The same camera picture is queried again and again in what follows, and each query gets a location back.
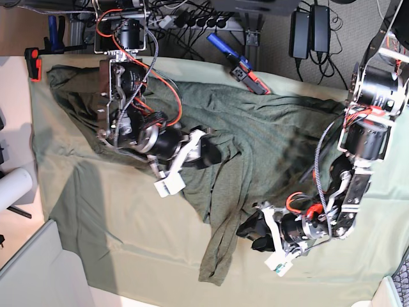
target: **white cylinder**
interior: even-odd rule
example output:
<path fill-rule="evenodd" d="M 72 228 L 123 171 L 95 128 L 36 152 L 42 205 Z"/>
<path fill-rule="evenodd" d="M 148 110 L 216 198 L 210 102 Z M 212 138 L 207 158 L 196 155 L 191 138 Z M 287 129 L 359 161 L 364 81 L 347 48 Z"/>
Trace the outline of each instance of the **white cylinder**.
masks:
<path fill-rule="evenodd" d="M 0 179 L 0 211 L 13 205 L 33 187 L 33 179 L 24 168 L 17 168 Z"/>

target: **metal bracket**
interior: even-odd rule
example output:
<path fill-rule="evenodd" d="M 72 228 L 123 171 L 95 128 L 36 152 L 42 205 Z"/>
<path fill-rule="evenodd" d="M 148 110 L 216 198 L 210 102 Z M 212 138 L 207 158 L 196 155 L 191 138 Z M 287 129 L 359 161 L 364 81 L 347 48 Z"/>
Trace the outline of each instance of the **metal bracket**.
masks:
<path fill-rule="evenodd" d="M 265 17 L 262 14 L 241 13 L 244 28 L 244 56 L 250 61 L 255 70 L 259 68 L 260 32 L 263 28 Z"/>

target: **orange cable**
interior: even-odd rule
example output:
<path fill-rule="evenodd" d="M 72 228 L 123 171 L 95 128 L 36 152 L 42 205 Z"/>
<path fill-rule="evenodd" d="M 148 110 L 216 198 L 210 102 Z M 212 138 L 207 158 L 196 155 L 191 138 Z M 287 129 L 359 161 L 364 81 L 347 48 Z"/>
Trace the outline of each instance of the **orange cable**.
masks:
<path fill-rule="evenodd" d="M 104 12 L 104 13 L 101 15 L 101 17 L 98 19 L 98 21 L 96 22 L 95 31 L 96 31 L 100 36 L 102 36 L 102 37 L 113 37 L 113 34 L 105 34 L 105 33 L 102 33 L 102 32 L 99 30 L 98 26 L 99 26 L 101 20 L 102 20 L 108 13 L 111 13 L 111 12 L 120 12 L 120 11 L 122 11 L 121 8 L 114 8 L 114 9 L 112 9 L 112 10 L 107 10 L 106 12 Z"/>
<path fill-rule="evenodd" d="M 145 104 L 141 99 L 135 97 L 135 100 L 138 101 L 138 104 L 142 105 L 143 107 L 145 107 L 146 109 L 148 109 L 150 112 L 155 112 L 150 106 L 148 106 L 147 104 Z"/>
<path fill-rule="evenodd" d="M 302 194 L 302 192 L 295 192 L 291 194 L 290 196 L 288 196 L 287 201 L 286 201 L 286 208 L 288 211 L 295 212 L 295 213 L 301 213 L 301 210 L 293 209 L 290 207 L 290 203 L 293 201 L 293 197 L 299 194 Z"/>
<path fill-rule="evenodd" d="M 149 68 L 149 66 L 148 66 L 147 64 L 142 63 L 141 61 L 138 61 L 138 60 L 135 59 L 133 56 L 131 56 L 124 48 L 122 48 L 122 47 L 119 45 L 119 43 L 116 41 L 116 39 L 115 39 L 114 36 L 111 35 L 111 37 L 112 37 L 112 40 L 113 40 L 115 46 L 116 46 L 120 51 L 122 51 L 122 52 L 127 56 L 128 59 L 130 59 L 131 61 L 137 63 L 138 65 L 141 65 L 141 66 L 144 67 L 144 68 Z M 161 80 L 161 81 L 173 92 L 173 95 L 176 97 L 176 101 L 178 102 L 178 116 L 177 116 L 176 119 L 173 120 L 171 123 L 168 123 L 168 124 L 167 124 L 167 126 L 173 126 L 175 123 L 177 123 L 177 122 L 180 120 L 181 115 L 182 115 L 182 105 L 181 105 L 180 97 L 179 97 L 178 93 L 174 90 L 174 88 L 173 88 L 168 82 L 166 82 L 163 78 L 161 78 L 161 76 L 159 76 L 159 75 L 158 75 L 156 72 L 154 72 L 153 70 L 151 71 L 151 73 L 152 73 L 156 78 L 158 78 L 159 80 Z"/>

